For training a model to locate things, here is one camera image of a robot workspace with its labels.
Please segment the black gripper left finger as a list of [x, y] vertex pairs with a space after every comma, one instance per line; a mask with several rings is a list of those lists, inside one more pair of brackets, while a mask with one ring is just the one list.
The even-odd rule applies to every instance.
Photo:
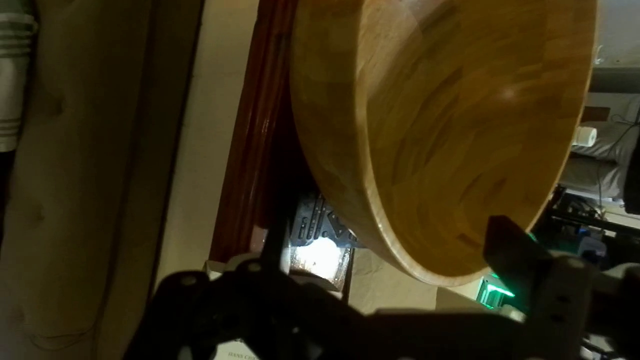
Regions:
[[264, 360], [348, 360], [367, 353], [369, 329], [320, 286], [249, 260], [216, 279], [205, 271], [165, 276], [123, 360], [214, 360], [228, 342], [243, 342]]

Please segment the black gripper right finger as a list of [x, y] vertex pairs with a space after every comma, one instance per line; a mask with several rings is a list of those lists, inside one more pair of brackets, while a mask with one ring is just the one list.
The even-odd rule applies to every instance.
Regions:
[[484, 257], [525, 314], [515, 353], [524, 360], [576, 360], [593, 270], [577, 257], [551, 256], [505, 215], [488, 219]]

